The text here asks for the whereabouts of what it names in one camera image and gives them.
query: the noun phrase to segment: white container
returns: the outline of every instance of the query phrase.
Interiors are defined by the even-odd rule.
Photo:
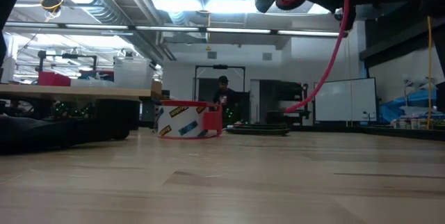
[[[158,135],[164,138],[205,138],[203,106],[162,106],[159,109]]]
[[[154,71],[149,60],[141,58],[115,58],[114,84],[116,88],[150,89]]]
[[[71,87],[75,88],[114,88],[114,82],[94,79],[72,79]]]

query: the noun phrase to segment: red container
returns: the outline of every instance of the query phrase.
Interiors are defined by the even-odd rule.
[[[223,110],[222,110],[221,105],[208,103],[208,102],[192,102],[192,101],[177,101],[177,100],[164,100],[161,102],[162,102],[162,110],[169,110],[170,112],[162,113],[162,116],[159,115],[159,117],[164,117],[165,120],[160,119],[158,117],[159,124],[161,124],[161,121],[163,121],[163,124],[167,125],[167,127],[162,127],[162,129],[159,129],[159,131],[158,131],[159,138],[201,139],[201,138],[211,138],[211,137],[219,136],[222,134],[222,132],[223,132]],[[176,109],[185,108],[183,110],[183,112],[187,112],[187,109],[191,112],[190,112],[190,114],[185,115],[186,116],[185,119],[182,117],[176,118],[175,116],[179,115],[180,113],[173,115],[172,114],[173,111],[171,111],[171,107],[173,107],[173,108],[176,107],[174,109],[174,111]],[[217,108],[217,111],[204,112],[202,115],[201,112],[203,112],[203,110],[205,108]],[[196,122],[201,122],[199,120],[200,115],[202,115],[202,125],[201,125],[202,129],[203,130],[216,130],[216,134],[211,135],[211,136],[197,136],[197,137],[194,137],[194,136],[183,137],[182,136],[183,134],[181,134],[181,136],[164,136],[163,134],[161,134],[161,132],[165,129],[169,129],[166,132],[167,134],[175,133],[175,132],[177,132],[178,128],[184,126],[183,123],[189,123],[189,122],[191,122],[191,120],[194,120],[194,119],[196,119],[194,122],[197,127],[198,124],[200,124],[200,123],[196,123]]]
[[[71,79],[53,72],[39,72],[39,86],[71,86]]]

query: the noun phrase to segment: blue tarp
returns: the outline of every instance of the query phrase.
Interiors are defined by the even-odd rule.
[[[436,90],[431,92],[432,105],[436,105]],[[392,120],[399,119],[405,115],[404,110],[400,109],[405,105],[405,98],[399,97],[391,102],[387,102],[380,106],[380,116],[383,124],[389,124]],[[428,90],[420,90],[408,95],[408,106],[428,107]]]

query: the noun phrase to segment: wooden floor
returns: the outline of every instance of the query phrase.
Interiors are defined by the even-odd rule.
[[[0,223],[445,223],[445,143],[226,134],[0,157]]]

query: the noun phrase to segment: whiteboard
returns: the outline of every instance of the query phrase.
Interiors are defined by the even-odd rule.
[[[315,96],[316,121],[376,121],[375,79],[330,81]]]

